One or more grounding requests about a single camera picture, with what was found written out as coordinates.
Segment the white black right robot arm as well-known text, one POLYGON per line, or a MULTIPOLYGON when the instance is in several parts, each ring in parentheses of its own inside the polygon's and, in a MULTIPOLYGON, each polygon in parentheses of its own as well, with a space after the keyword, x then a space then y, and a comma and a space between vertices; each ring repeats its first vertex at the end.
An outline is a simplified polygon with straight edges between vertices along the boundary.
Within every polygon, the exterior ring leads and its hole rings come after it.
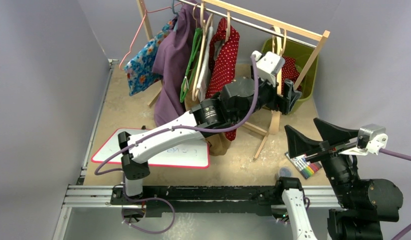
POLYGON ((285 125, 288 154, 320 162, 341 210, 330 209, 327 230, 333 240, 381 240, 381 222, 398 222, 403 193, 392 181, 360 178, 358 156, 378 154, 388 142, 386 128, 368 124, 360 129, 313 120, 322 140, 308 138, 285 125))

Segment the red polka dot skirt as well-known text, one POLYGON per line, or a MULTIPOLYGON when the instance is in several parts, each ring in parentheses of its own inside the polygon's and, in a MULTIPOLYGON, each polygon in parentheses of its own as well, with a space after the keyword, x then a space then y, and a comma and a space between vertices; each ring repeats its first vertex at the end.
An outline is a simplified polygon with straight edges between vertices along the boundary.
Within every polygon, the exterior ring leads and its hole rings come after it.
POLYGON ((293 83, 297 81, 297 78, 300 76, 300 72, 297 69, 296 59, 289 56, 282 56, 285 60, 285 63, 282 67, 281 78, 282 78, 282 90, 284 89, 285 80, 290 80, 293 83))

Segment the white garment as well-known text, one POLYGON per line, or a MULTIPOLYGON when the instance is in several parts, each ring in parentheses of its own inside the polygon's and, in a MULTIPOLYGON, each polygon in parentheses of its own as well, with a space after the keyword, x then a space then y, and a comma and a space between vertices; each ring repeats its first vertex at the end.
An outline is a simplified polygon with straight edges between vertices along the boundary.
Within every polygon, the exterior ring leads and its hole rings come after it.
POLYGON ((207 31, 207 35, 205 38, 205 48, 203 51, 203 59, 200 66, 200 72, 198 76, 198 81, 196 85, 196 98, 202 102, 206 98, 206 92, 208 88, 209 82, 209 56, 210 56, 210 42, 214 35, 214 27, 213 24, 210 23, 207 31))

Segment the red polka dot garment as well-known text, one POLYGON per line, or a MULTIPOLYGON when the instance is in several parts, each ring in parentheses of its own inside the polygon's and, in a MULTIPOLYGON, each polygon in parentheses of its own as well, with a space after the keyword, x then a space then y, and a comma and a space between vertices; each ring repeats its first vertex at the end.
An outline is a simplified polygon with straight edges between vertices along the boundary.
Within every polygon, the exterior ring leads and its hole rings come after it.
POLYGON ((231 26, 229 37, 226 38, 227 27, 227 19, 220 19, 217 30, 208 44, 208 67, 211 71, 211 79, 205 94, 207 99, 220 92, 235 78, 240 34, 231 26))

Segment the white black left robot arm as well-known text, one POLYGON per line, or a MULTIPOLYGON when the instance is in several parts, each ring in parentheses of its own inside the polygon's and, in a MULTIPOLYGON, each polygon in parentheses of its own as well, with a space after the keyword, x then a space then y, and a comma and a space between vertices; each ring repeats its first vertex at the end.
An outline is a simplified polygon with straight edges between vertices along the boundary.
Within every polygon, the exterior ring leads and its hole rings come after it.
POLYGON ((141 134, 119 133, 123 198, 131 205, 142 200, 143 180, 150 174, 148 160, 155 155, 179 144, 232 131, 264 106, 287 115, 302 95, 289 79, 277 94, 277 86, 266 79, 238 77, 171 122, 141 134))

